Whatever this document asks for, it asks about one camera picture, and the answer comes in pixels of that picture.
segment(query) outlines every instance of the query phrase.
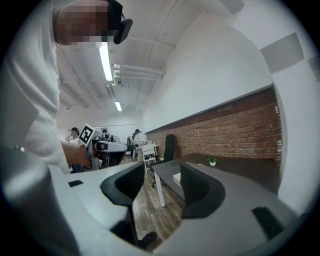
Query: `acoustic panel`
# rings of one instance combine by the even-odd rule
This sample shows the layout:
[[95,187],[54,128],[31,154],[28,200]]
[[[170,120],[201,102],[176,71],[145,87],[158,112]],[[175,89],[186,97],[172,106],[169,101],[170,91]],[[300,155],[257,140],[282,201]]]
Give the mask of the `acoustic panel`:
[[220,3],[223,4],[231,14],[237,13],[244,7],[242,0],[220,0]]
[[307,60],[317,81],[320,81],[320,56],[316,56]]
[[283,70],[301,60],[304,53],[296,33],[292,33],[261,49],[270,73]]

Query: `small potted plant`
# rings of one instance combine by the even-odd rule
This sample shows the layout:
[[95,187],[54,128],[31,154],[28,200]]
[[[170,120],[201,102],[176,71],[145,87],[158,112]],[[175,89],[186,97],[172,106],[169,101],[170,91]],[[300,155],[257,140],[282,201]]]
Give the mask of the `small potted plant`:
[[211,165],[211,166],[215,166],[216,164],[217,164],[217,159],[215,159],[215,158],[208,158],[207,159],[207,161],[209,162],[209,164]]

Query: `wooden floor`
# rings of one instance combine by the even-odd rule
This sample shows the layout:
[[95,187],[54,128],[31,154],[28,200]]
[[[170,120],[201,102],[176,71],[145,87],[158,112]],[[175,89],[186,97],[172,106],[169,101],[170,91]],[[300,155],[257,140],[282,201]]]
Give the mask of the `wooden floor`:
[[147,233],[156,232],[158,239],[147,250],[152,251],[175,232],[181,223],[184,200],[176,196],[167,186],[163,185],[165,207],[161,207],[157,186],[151,187],[155,182],[154,174],[148,170],[144,174],[144,184],[133,202],[133,215],[138,239],[141,240]]

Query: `gray table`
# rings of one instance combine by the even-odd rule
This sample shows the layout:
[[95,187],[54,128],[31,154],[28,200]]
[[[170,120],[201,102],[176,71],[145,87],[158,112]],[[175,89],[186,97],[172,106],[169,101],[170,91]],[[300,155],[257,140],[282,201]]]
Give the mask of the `gray table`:
[[[217,159],[217,166],[210,167],[207,161],[208,158]],[[256,182],[275,195],[278,193],[280,185],[279,172],[277,171],[277,165],[271,159],[232,158],[191,153],[184,157],[152,166],[162,207],[165,206],[165,201],[160,179],[179,197],[185,199],[183,189],[173,179],[173,175],[181,172],[180,164],[185,162],[201,164],[211,169],[239,175]]]
[[180,160],[172,160],[168,162],[164,162],[158,165],[154,165],[152,169],[154,170],[154,177],[156,182],[156,188],[158,191],[159,201],[162,207],[165,207],[164,195],[161,187],[161,180],[174,191],[178,196],[182,199],[185,199],[184,191],[181,187],[179,187],[175,182],[173,175],[180,173],[180,164],[182,161]]

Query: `white wall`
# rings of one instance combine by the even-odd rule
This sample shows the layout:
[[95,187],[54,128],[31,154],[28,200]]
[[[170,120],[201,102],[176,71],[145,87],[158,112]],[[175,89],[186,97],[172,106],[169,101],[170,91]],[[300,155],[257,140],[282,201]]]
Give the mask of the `white wall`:
[[212,13],[187,29],[142,111],[145,132],[272,84],[259,49]]
[[77,127],[82,129],[85,124],[100,130],[107,127],[112,135],[118,136],[121,143],[127,142],[127,137],[136,129],[143,131],[142,117],[139,112],[109,112],[106,110],[83,109],[73,106],[71,109],[60,108],[56,118],[58,136],[64,141],[68,135],[68,129]]
[[249,2],[227,22],[259,49],[292,33],[301,43],[305,60],[272,74],[283,133],[278,196],[301,214],[320,184],[320,84],[306,61],[318,52],[299,21],[276,0]]

